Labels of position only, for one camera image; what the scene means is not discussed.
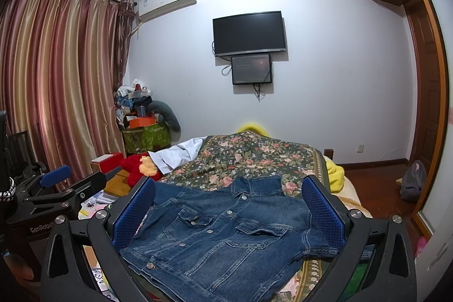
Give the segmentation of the blue denim jacket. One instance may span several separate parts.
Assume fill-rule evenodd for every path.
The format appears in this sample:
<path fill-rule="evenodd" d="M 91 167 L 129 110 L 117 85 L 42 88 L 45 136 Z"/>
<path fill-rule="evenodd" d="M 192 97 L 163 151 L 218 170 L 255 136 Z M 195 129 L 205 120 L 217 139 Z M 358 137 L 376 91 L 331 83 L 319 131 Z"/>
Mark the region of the blue denim jacket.
<path fill-rule="evenodd" d="M 157 183 L 121 256 L 173 301 L 269 301 L 305 258 L 338 252 L 306 203 L 271 176 L 237 177 L 213 191 Z"/>

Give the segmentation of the red box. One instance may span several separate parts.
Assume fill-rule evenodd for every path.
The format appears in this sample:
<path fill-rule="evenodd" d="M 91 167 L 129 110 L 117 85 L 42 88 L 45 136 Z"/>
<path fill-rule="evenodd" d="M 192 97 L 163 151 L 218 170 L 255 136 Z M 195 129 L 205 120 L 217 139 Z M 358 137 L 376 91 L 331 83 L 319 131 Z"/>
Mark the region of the red box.
<path fill-rule="evenodd" d="M 91 168 L 94 172 L 102 172 L 104 174 L 121 167 L 121 162 L 124 159 L 123 153 L 108 153 L 99 156 L 91 161 Z"/>

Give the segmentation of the red plush toy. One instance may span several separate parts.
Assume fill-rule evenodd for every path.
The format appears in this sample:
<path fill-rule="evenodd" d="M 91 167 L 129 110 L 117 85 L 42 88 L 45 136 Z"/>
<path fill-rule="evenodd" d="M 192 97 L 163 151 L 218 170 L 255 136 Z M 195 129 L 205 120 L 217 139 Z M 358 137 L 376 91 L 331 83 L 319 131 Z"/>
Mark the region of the red plush toy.
<path fill-rule="evenodd" d="M 162 172 L 148 153 L 130 155 L 121 160 L 121 168 L 128 172 L 127 184 L 133 188 L 142 177 L 150 177 L 155 182 L 163 177 Z"/>

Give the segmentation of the white shirt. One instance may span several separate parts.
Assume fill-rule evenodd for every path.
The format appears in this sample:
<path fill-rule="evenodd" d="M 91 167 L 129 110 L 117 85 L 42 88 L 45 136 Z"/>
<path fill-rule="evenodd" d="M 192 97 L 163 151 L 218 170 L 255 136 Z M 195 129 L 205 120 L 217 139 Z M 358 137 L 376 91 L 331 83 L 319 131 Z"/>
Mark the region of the white shirt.
<path fill-rule="evenodd" d="M 157 152 L 149 151 L 148 154 L 159 171 L 166 175 L 196 159 L 206 138 L 206 136 L 192 138 L 167 149 Z"/>

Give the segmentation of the orange box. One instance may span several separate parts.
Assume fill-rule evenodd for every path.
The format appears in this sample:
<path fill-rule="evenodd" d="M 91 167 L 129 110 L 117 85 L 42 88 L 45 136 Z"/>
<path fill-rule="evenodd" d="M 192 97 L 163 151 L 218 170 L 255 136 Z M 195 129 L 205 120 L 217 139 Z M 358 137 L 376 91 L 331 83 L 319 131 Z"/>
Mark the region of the orange box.
<path fill-rule="evenodd" d="M 156 119 L 154 117 L 137 117 L 129 121 L 129 128 L 137 129 L 142 127 L 148 127 L 154 125 L 155 123 Z"/>

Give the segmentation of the grey neck pillow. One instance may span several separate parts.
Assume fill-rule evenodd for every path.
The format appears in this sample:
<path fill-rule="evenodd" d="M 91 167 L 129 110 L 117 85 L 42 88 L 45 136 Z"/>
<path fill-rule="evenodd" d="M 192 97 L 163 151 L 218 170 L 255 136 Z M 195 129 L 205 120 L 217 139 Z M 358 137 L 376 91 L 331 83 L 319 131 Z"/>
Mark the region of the grey neck pillow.
<path fill-rule="evenodd" d="M 164 102 L 153 100 L 146 106 L 148 113 L 157 114 L 158 122 L 164 123 L 170 130 L 180 132 L 179 121 L 172 109 Z"/>

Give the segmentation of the grey backpack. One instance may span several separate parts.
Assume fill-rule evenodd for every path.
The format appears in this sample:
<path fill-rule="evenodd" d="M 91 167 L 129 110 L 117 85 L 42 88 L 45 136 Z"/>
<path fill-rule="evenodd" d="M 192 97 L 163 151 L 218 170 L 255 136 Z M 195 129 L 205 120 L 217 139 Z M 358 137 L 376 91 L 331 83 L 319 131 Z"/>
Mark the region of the grey backpack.
<path fill-rule="evenodd" d="M 421 160 L 415 160 L 401 179 L 400 197 L 406 202 L 417 202 L 422 194 L 427 172 Z"/>

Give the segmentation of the yellow blanket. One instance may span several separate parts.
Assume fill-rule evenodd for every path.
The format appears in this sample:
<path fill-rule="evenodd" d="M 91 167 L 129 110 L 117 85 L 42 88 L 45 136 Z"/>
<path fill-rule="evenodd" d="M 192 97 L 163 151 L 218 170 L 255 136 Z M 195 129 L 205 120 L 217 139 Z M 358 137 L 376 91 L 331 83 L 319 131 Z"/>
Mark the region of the yellow blanket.
<path fill-rule="evenodd" d="M 254 123 L 248 123 L 240 127 L 237 132 L 254 132 L 261 136 L 270 137 L 269 134 L 259 125 Z M 345 170 L 343 167 L 338 166 L 332 161 L 333 150 L 326 149 L 324 153 L 326 161 L 326 169 L 329 177 L 330 190 L 333 193 L 339 193 L 343 190 L 345 185 Z"/>

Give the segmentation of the floral green bedspread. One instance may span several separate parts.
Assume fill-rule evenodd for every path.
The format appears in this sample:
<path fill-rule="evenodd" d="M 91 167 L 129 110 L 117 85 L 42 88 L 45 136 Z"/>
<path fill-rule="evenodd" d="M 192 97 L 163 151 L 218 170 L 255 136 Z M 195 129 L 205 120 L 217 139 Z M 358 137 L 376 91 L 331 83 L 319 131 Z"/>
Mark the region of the floral green bedspread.
<path fill-rule="evenodd" d="M 227 187 L 237 177 L 278 176 L 285 195 L 302 199 L 302 178 L 313 172 L 320 158 L 307 145 L 287 143 L 254 132 L 212 136 L 201 146 L 196 159 L 159 182 L 213 191 Z M 305 258 L 300 269 L 269 301 L 302 301 L 320 279 L 320 258 Z M 134 275 L 149 294 L 173 301 L 144 277 L 135 272 Z"/>

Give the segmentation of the pink striped curtain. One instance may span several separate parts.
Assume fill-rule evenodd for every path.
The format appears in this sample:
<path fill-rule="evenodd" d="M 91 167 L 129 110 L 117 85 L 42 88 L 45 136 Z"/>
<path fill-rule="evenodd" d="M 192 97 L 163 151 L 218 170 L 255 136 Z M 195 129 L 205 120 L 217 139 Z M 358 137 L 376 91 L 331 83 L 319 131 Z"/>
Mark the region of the pink striped curtain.
<path fill-rule="evenodd" d="M 121 153 L 114 95 L 126 70 L 132 0 L 6 0 L 1 12 L 1 108 L 49 169 L 71 185 L 91 161 Z"/>

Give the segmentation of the white air conditioner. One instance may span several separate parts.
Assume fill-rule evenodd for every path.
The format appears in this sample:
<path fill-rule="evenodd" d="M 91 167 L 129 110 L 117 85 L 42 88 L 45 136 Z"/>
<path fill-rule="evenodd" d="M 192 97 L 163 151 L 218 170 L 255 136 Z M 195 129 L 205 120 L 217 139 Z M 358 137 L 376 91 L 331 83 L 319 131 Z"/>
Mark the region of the white air conditioner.
<path fill-rule="evenodd" d="M 197 0 L 135 0 L 137 20 L 148 22 L 165 14 L 195 5 Z"/>

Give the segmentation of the wooden door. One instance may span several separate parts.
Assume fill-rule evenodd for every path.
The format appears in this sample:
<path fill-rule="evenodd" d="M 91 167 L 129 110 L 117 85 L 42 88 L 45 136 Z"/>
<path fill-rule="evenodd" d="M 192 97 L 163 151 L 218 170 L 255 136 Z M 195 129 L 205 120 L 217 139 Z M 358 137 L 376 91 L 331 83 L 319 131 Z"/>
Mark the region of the wooden door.
<path fill-rule="evenodd" d="M 423 162 L 428 172 L 439 167 L 447 123 L 445 46 L 430 3 L 411 0 L 405 4 L 412 36 L 417 83 L 417 109 L 410 159 Z"/>

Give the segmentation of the small black wall monitor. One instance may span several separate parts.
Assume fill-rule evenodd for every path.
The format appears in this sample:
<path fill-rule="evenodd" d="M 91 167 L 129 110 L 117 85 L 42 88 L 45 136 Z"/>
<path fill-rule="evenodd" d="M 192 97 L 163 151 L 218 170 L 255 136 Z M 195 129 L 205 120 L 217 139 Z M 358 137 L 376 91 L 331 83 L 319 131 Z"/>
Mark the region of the small black wall monitor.
<path fill-rule="evenodd" d="M 272 58 L 269 54 L 231 57 L 231 74 L 233 85 L 272 83 Z"/>

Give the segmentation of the black wall television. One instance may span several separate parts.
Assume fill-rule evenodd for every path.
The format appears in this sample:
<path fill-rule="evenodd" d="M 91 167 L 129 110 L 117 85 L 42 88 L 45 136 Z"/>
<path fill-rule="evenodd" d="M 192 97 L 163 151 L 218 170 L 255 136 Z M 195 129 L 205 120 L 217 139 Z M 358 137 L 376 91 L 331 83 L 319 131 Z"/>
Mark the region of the black wall television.
<path fill-rule="evenodd" d="M 216 57 L 287 50 L 281 11 L 236 14 L 213 20 Z"/>

